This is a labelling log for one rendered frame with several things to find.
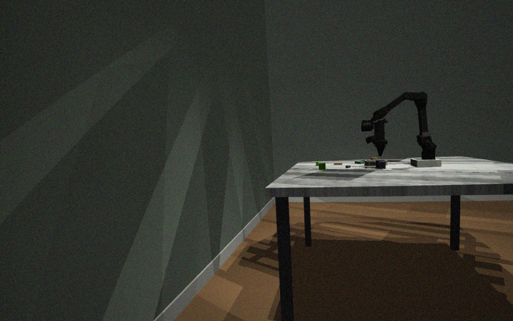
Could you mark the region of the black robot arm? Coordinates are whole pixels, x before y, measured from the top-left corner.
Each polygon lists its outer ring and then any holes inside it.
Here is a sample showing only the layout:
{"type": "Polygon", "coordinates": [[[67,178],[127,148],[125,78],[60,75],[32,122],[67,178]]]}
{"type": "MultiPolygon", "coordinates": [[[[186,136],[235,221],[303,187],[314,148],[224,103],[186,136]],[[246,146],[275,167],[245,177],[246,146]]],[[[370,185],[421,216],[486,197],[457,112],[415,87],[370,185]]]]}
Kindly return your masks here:
{"type": "MultiPolygon", "coordinates": [[[[426,103],[427,103],[428,95],[425,92],[404,92],[398,98],[393,100],[387,106],[382,107],[373,113],[373,118],[371,120],[362,120],[362,131],[375,131],[385,130],[384,123],[387,123],[385,119],[376,122],[376,120],[382,119],[389,111],[391,111],[395,106],[399,105],[401,102],[406,100],[411,100],[415,102],[417,107],[417,113],[419,118],[419,127],[420,134],[417,136],[417,143],[422,146],[422,159],[423,160],[436,160],[435,159],[435,149],[436,144],[434,144],[431,140],[431,136],[428,132],[427,125],[427,115],[426,115],[426,103]]],[[[369,136],[366,138],[366,142],[369,144],[371,142],[377,141],[377,135],[369,136]]]]}

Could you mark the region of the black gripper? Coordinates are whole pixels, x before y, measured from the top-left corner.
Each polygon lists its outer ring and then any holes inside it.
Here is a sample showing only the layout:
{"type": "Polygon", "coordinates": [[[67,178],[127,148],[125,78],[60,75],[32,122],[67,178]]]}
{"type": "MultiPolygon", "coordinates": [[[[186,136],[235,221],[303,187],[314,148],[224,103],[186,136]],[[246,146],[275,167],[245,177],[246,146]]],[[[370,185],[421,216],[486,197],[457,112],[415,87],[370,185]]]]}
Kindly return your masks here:
{"type": "Polygon", "coordinates": [[[373,142],[373,145],[377,147],[378,156],[381,157],[382,152],[387,145],[387,141],[385,140],[385,130],[374,131],[374,134],[377,135],[377,141],[373,142]]]}

